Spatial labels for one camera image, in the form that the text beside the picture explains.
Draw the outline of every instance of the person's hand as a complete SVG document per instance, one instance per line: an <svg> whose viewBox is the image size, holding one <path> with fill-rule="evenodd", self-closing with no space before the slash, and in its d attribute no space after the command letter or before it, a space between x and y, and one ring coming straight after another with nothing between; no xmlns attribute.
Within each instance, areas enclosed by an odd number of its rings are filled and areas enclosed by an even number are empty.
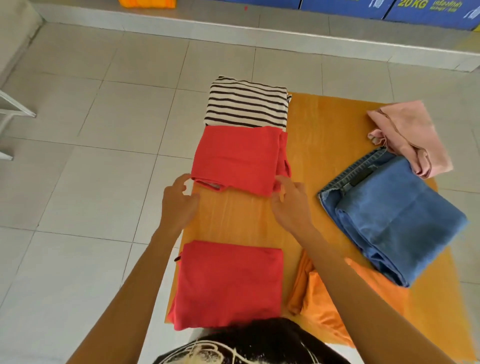
<svg viewBox="0 0 480 364"><path fill-rule="evenodd" d="M159 229L166 233L180 235L198 210L200 196L183 194L187 189L185 182L189 178L190 174L183 174L175 180L173 185L166 187L163 191L162 219Z"/></svg>
<svg viewBox="0 0 480 364"><path fill-rule="evenodd" d="M305 185L290 178L276 176L285 188L283 201L278 192L272 194L272 211L277 222L295 238L313 227Z"/></svg>

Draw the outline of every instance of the orange folding board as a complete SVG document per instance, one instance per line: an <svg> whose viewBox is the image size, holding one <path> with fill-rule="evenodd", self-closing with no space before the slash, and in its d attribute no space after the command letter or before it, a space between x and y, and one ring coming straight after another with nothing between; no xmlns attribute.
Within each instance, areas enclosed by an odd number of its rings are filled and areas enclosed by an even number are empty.
<svg viewBox="0 0 480 364"><path fill-rule="evenodd" d="M315 226L344 256L368 262L325 213L316 193L354 161L374 149L367 133L374 128L366 114L383 104L336 97L293 94L288 111L287 155L292 178L306 185ZM433 179L428 184L436 189ZM181 246L192 240L281 248L284 252L283 315L320 340L338 341L325 330L285 308L302 248L275 221L270 201L228 189L218 193L195 184L200 208L184 230ZM173 281L168 310L177 288ZM447 248L411 288L407 319L456 360L474 360L466 312L450 249Z"/></svg>

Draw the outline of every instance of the denim jeans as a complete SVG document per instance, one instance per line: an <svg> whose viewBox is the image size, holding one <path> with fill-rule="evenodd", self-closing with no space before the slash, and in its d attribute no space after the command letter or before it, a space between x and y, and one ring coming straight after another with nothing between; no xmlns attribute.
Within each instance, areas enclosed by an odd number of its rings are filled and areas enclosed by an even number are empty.
<svg viewBox="0 0 480 364"><path fill-rule="evenodd" d="M365 155L318 193L335 224L388 279L409 287L467 224L409 162L385 148Z"/></svg>

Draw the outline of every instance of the jeans waistband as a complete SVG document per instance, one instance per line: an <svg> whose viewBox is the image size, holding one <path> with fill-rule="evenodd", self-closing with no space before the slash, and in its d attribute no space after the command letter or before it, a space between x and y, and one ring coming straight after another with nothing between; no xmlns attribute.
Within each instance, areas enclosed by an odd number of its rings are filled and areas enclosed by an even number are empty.
<svg viewBox="0 0 480 364"><path fill-rule="evenodd" d="M330 190L339 190L354 180L359 174L369 168L376 168L375 162L387 152L385 147L380 147L353 163L341 174L335 177L327 186L325 186L318 194Z"/></svg>

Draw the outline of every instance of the black and white stripes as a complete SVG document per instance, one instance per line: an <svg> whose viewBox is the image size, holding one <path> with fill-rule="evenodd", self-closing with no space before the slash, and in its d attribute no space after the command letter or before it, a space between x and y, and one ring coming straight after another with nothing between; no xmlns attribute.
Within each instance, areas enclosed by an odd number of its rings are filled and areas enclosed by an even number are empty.
<svg viewBox="0 0 480 364"><path fill-rule="evenodd" d="M274 126L285 131L291 98L284 87L219 76L210 86L205 124Z"/></svg>

